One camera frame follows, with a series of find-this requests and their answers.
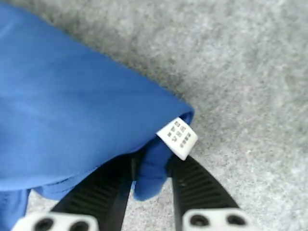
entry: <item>blue fabric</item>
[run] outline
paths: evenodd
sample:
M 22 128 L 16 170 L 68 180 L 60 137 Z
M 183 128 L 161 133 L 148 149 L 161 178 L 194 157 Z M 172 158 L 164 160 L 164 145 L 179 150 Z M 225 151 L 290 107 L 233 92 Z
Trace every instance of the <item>blue fabric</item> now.
M 61 199 L 111 158 L 146 145 L 134 187 L 159 193 L 171 151 L 155 135 L 193 109 L 155 82 L 19 8 L 0 3 L 0 230 L 30 190 Z

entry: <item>gray carpet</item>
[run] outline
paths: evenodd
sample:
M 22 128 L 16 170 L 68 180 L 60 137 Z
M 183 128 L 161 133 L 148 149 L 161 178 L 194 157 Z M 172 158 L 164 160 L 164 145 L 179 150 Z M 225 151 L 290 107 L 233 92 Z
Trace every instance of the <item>gray carpet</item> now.
M 308 228 L 308 1 L 7 0 L 196 109 L 192 156 L 263 231 Z M 29 211 L 54 202 L 31 196 Z M 123 230 L 174 230 L 170 183 Z

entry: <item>white tag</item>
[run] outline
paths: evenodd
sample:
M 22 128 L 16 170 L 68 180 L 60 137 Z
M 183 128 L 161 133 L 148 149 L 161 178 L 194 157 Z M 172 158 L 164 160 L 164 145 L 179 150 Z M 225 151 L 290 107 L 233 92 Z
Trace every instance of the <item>white tag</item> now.
M 181 160 L 186 159 L 198 140 L 197 134 L 179 117 L 156 134 Z

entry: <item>care label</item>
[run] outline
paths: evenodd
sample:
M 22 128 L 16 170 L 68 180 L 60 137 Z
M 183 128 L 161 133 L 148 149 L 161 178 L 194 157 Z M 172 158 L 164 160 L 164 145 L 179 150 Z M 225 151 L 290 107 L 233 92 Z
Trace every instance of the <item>care label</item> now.
M 181 160 L 186 159 L 198 140 L 197 134 L 179 117 L 172 120 L 156 134 Z

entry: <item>ridged black grip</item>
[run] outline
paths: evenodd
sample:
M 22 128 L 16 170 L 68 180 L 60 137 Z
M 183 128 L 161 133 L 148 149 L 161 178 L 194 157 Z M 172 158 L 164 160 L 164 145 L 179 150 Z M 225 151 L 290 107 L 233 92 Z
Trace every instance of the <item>ridged black grip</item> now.
M 100 231 L 120 231 L 132 184 L 129 154 L 102 165 L 53 209 L 53 212 L 94 216 Z
M 177 231 L 182 230 L 182 216 L 190 209 L 238 208 L 221 184 L 191 156 L 182 161 L 174 155 L 169 169 Z

